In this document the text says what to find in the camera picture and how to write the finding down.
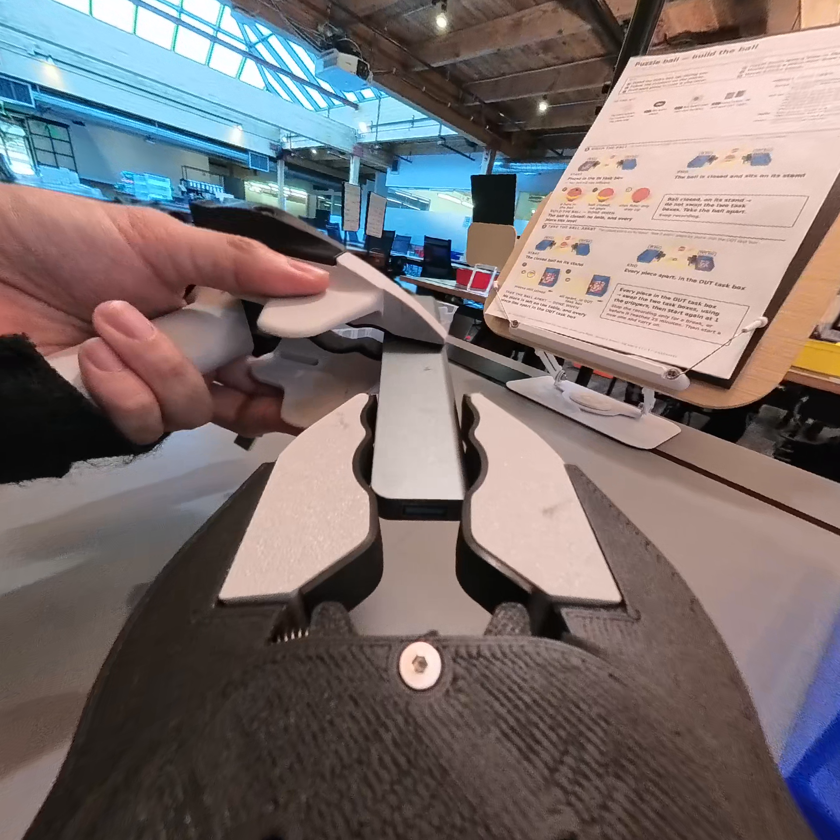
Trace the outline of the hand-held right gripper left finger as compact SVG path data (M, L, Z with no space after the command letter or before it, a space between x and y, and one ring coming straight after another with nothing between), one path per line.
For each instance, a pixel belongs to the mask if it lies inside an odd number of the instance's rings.
M218 599L226 605L302 601L372 543L371 491L355 457L375 399L358 394L280 453Z

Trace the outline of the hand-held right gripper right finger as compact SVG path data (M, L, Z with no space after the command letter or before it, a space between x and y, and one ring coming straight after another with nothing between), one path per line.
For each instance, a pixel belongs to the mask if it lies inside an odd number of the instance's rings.
M486 396L461 408L466 494L457 578L484 608L617 606L622 595L563 458Z

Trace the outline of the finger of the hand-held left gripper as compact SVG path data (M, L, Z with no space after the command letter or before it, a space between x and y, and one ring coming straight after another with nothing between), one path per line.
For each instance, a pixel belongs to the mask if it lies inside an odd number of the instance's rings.
M445 344L448 332L438 316L362 259L344 252L328 274L329 284L319 294L268 300L257 329L280 339L309 339L354 324L398 339Z
M254 358L250 373L282 390L281 419L307 428L359 394L376 393L382 363L358 352L334 353L319 346L279 346Z

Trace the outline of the slim grey usb hub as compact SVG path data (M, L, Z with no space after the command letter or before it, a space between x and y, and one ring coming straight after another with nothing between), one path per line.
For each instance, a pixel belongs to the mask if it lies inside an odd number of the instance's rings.
M384 519L460 519L466 480L444 348L385 339L371 488Z

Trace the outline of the grey desk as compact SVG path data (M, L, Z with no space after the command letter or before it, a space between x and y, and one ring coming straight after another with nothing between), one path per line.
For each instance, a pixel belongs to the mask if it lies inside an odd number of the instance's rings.
M782 754L838 613L838 487L689 428L625 448L458 366L584 473L669 558L717 625ZM2 488L2 838L28 829L148 582L291 438L205 426L134 460Z

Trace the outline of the person's left hand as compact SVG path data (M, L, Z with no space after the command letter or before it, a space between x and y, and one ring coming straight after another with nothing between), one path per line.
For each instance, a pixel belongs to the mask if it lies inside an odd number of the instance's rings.
M325 291L325 271L154 209L23 185L2 185L1 235L2 335L25 334L47 356L79 345L90 397L134 444L206 424L300 433L246 358L203 375L152 320L182 308L190 286L310 296Z

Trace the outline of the black office chair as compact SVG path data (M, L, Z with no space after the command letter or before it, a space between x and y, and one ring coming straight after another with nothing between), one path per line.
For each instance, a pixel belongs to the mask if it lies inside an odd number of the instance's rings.
M423 265L420 277L434 280L455 280L456 270L452 264L452 241L446 238L425 236L423 242Z

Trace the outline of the ceiling projector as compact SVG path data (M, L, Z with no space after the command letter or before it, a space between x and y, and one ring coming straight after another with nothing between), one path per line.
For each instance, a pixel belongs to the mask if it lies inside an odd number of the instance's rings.
M361 92L371 84L371 66L368 61L341 49L318 52L314 67L316 80L340 95Z

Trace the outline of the yellow bin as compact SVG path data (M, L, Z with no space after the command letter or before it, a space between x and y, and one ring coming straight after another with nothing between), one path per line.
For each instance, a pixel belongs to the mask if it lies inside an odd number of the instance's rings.
M839 378L839 342L809 339L796 356L792 369L811 375Z

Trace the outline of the blue plastic bin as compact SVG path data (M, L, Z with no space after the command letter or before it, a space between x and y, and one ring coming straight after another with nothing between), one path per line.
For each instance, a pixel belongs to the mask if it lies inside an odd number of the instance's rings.
M794 722L783 777L815 837L839 838L839 656L827 649Z

